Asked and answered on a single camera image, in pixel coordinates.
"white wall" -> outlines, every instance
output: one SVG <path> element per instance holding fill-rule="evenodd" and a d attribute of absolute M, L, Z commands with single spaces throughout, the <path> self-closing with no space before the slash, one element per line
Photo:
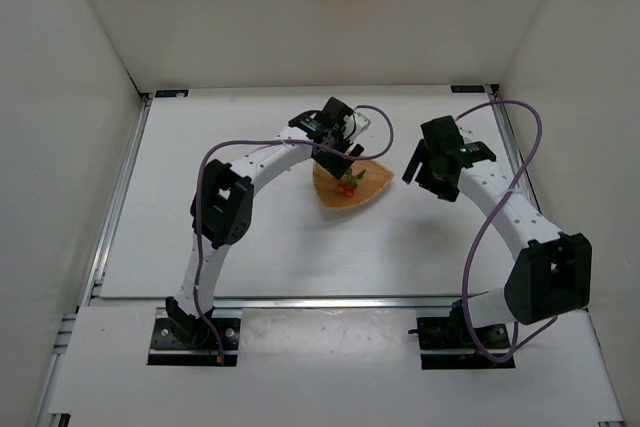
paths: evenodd
<path fill-rule="evenodd" d="M 494 82 L 541 0 L 89 0 L 140 89 Z"/>
<path fill-rule="evenodd" d="M 31 425 L 139 105 L 85 0 L 0 0 L 0 425 Z"/>
<path fill-rule="evenodd" d="M 544 212 L 593 244 L 590 311 L 629 425 L 640 425 L 639 86 L 640 0 L 548 0 L 503 79 L 543 115 L 531 173 Z M 512 117 L 526 150 L 533 122 Z"/>

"aluminum frame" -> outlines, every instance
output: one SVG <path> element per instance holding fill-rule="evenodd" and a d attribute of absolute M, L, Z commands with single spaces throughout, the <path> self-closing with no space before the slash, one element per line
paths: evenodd
<path fill-rule="evenodd" d="M 104 269 L 116 234 L 118 221 L 120 220 L 120 214 L 122 213 L 122 208 L 124 206 L 124 200 L 133 174 L 133 167 L 136 163 L 138 150 L 140 149 L 140 143 L 142 142 L 142 135 L 144 134 L 144 128 L 147 124 L 147 118 L 149 117 L 152 101 L 152 97 L 146 97 L 143 99 L 136 127 L 129 139 L 126 154 L 120 167 L 120 173 L 118 174 L 118 180 L 116 181 L 116 186 L 111 196 L 109 210 L 107 211 L 104 223 L 102 224 L 102 230 L 93 255 L 93 261 L 89 268 L 87 283 L 79 302 L 79 306 L 89 305 L 89 301 L 91 300 L 91 291 L 93 290 L 95 282 L 102 279 L 104 276 Z"/>
<path fill-rule="evenodd" d="M 503 100 L 500 95 L 500 90 L 498 90 L 497 86 L 494 84 L 485 85 L 485 90 L 489 100 Z M 515 132 L 513 131 L 513 126 L 509 120 L 505 104 L 494 105 L 493 115 L 496 118 L 496 123 L 498 124 L 498 132 L 500 132 L 502 144 L 507 151 L 507 159 L 509 161 L 511 171 L 515 174 L 522 165 L 523 158 L 522 153 L 518 149 L 518 142 L 516 141 Z M 528 172 L 525 172 L 525 175 L 522 176 L 519 186 L 523 195 L 527 200 L 529 200 L 529 202 L 531 202 L 531 205 L 540 211 L 540 205 L 538 204 L 538 199 L 533 191 L 533 186 L 531 185 L 531 179 L 529 178 Z"/>

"mounting plate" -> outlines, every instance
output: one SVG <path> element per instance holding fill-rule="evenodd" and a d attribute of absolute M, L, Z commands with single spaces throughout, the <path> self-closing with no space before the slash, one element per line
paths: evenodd
<path fill-rule="evenodd" d="M 476 353 L 473 345 L 453 335 L 449 317 L 419 317 L 418 328 L 409 331 L 418 334 L 422 370 L 481 370 L 513 369 L 513 358 L 502 364 L 495 364 Z M 507 328 L 504 324 L 476 329 L 482 344 L 496 353 L 510 346 Z"/>
<path fill-rule="evenodd" d="M 211 367 L 235 367 L 238 363 L 240 343 L 240 319 L 211 319 L 224 347 L 224 366 L 220 364 L 218 345 L 213 335 L 200 345 L 188 346 L 171 333 L 171 319 L 158 317 L 153 325 L 149 345 L 148 365 L 200 365 Z"/>

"robotic arm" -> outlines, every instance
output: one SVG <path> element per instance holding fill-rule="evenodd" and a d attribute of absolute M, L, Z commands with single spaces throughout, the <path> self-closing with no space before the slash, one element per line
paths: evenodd
<path fill-rule="evenodd" d="M 462 192 L 491 215 L 510 189 L 494 153 L 451 116 L 421 129 L 423 139 L 402 179 L 410 183 L 420 167 L 415 180 L 421 187 L 450 202 Z M 517 192 L 494 215 L 493 226 L 515 265 L 504 287 L 469 299 L 475 329 L 513 321 L 528 325 L 588 304 L 591 244 L 582 234 L 566 235 Z M 450 320 L 457 329 L 466 329 L 462 315 L 455 302 Z"/>
<path fill-rule="evenodd" d="M 311 158 L 341 178 L 353 161 L 320 147 L 344 153 L 369 124 L 369 119 L 359 111 L 332 97 L 322 111 L 304 112 L 289 121 L 272 145 L 258 148 L 231 164 L 213 160 L 206 165 L 201 187 L 203 261 L 200 263 L 194 233 L 182 287 L 175 297 L 165 301 L 177 338 L 186 345 L 196 345 L 206 337 L 208 327 L 200 319 L 200 312 L 210 315 L 213 310 L 214 291 L 224 259 L 231 245 L 238 242 L 251 225 L 253 197 L 278 175 Z M 363 150 L 356 145 L 349 156 L 357 157 Z M 195 198 L 191 215 L 195 231 Z M 198 290 L 197 305 L 194 289 Z"/>

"black mounting bracket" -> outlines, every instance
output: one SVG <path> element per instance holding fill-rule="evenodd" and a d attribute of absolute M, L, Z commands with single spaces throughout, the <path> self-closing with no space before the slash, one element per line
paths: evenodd
<path fill-rule="evenodd" d="M 238 363 L 238 345 L 240 343 L 239 318 L 212 318 L 225 351 L 224 367 L 235 367 Z M 209 327 L 202 322 L 206 330 L 191 343 L 180 335 L 180 329 L 168 317 L 158 317 L 153 325 L 148 365 L 193 365 L 221 367 L 218 356 L 218 344 Z"/>
<path fill-rule="evenodd" d="M 510 346 L 504 324 L 476 329 L 476 333 L 487 349 L 508 349 Z M 515 368 L 513 359 L 494 364 L 477 353 L 466 326 L 460 326 L 459 320 L 453 315 L 418 317 L 417 328 L 411 329 L 409 334 L 418 334 L 422 370 Z"/>
<path fill-rule="evenodd" d="M 507 306 L 529 325 L 589 304 L 591 244 L 582 234 L 560 234 L 522 249 L 504 286 Z"/>
<path fill-rule="evenodd" d="M 215 159 L 209 162 L 202 178 L 202 235 L 214 249 L 238 242 L 249 230 L 253 210 L 253 183 L 249 177 L 240 177 Z M 220 194 L 228 191 L 228 197 Z M 191 203 L 195 229 L 196 199 Z"/>

